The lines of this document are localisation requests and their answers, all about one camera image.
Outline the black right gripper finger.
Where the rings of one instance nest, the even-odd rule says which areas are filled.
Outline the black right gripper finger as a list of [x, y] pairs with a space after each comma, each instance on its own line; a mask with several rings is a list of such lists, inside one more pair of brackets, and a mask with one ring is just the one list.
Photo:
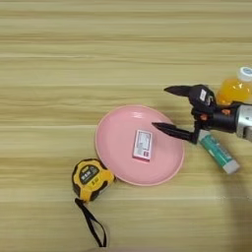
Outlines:
[[169, 94], [184, 97], [190, 97], [191, 90], [192, 88], [190, 86], [170, 86], [164, 89]]
[[162, 133], [181, 140], [185, 140], [190, 143], [197, 142], [197, 133], [189, 132], [187, 130], [179, 129], [173, 124], [167, 124], [163, 122], [153, 122], [153, 125]]

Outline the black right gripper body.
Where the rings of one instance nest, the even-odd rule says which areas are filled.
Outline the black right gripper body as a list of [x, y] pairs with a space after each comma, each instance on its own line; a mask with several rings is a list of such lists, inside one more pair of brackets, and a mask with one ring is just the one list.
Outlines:
[[218, 130], [226, 133], [235, 133], [237, 129], [238, 109], [241, 105], [242, 102], [233, 102], [230, 105], [194, 105], [191, 110], [191, 114], [195, 119], [191, 142], [193, 144], [198, 142], [201, 130]]

